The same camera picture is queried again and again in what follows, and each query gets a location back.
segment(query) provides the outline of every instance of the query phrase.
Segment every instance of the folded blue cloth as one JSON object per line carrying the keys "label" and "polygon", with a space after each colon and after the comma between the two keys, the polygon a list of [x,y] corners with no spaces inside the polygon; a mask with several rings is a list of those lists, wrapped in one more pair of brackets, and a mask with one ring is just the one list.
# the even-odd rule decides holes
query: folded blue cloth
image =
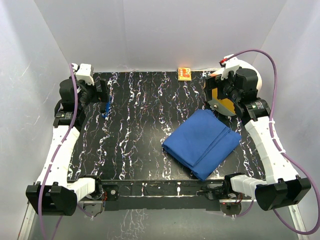
{"label": "folded blue cloth", "polygon": [[241,136],[219,121],[211,110],[199,109],[162,147],[204,181],[238,146],[240,139]]}

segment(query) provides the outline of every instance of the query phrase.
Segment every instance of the blue towel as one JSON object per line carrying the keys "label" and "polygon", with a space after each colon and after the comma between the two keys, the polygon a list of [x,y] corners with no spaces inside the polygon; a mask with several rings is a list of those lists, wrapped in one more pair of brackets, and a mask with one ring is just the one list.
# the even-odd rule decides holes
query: blue towel
{"label": "blue towel", "polygon": [[241,136],[219,121],[211,110],[197,110],[162,144],[176,160],[206,178],[238,146]]}

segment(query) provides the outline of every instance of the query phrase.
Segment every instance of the folded fabric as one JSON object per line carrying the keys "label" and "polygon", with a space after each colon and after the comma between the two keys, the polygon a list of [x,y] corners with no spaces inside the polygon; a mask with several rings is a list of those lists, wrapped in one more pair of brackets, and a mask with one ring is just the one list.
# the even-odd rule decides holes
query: folded fabric
{"label": "folded fabric", "polygon": [[238,146],[241,136],[219,121],[209,109],[197,110],[162,147],[204,181]]}

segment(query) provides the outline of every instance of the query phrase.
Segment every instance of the gray floor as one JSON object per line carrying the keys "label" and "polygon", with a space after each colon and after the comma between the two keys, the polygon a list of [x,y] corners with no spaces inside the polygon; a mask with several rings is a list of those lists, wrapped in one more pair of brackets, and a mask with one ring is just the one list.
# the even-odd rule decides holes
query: gray floor
{"label": "gray floor", "polygon": [[[249,206],[242,203],[242,209]],[[287,207],[280,214],[293,222]],[[55,228],[57,216],[45,216],[48,236]],[[29,240],[42,240],[38,216],[35,217]],[[77,210],[63,217],[55,240],[295,240],[298,236],[285,227],[273,213],[263,211],[255,203],[250,212],[232,220],[221,212],[201,209],[120,210],[105,211],[94,220]]]}

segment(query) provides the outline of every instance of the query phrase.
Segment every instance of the cloth fold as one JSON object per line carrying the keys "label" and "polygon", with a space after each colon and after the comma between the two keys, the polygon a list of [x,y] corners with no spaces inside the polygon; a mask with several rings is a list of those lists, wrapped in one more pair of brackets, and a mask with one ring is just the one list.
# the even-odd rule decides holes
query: cloth fold
{"label": "cloth fold", "polygon": [[204,181],[238,146],[241,136],[219,121],[209,109],[197,110],[162,147]]}

